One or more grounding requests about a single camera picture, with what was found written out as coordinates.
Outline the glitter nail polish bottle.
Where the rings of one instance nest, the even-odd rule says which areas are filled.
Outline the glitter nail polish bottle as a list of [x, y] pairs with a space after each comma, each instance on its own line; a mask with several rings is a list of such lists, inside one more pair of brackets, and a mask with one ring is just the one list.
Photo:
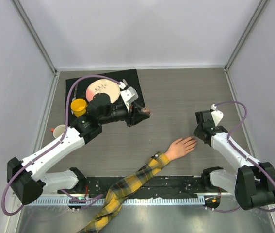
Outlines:
[[147, 107], [142, 108], [141, 111], [142, 111], [143, 113], [145, 113], [145, 114], [150, 115], [150, 109], [147, 108]]

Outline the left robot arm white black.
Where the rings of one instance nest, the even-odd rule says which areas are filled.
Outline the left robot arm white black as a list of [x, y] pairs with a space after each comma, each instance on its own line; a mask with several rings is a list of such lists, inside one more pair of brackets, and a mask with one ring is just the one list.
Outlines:
[[47, 171], [102, 133], [104, 124], [124, 121], [131, 127], [149, 117], [150, 111], [136, 102], [115, 105], [107, 94], [96, 94], [88, 103], [86, 113], [76, 118], [58, 138], [23, 160], [15, 157], [9, 160], [7, 182], [23, 205], [34, 202], [48, 191], [67, 189], [79, 194], [85, 189], [85, 177], [78, 169], [59, 173]]

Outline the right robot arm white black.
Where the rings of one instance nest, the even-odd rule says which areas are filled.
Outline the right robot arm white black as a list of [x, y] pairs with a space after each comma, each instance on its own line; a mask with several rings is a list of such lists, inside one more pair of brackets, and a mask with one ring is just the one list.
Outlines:
[[205, 170], [201, 186], [211, 192], [221, 188], [236, 198], [244, 210], [275, 204], [275, 169], [269, 162], [262, 163], [239, 146], [219, 123], [224, 114], [219, 110], [195, 113], [197, 127], [194, 136], [218, 151], [235, 169], [236, 175], [222, 168]]

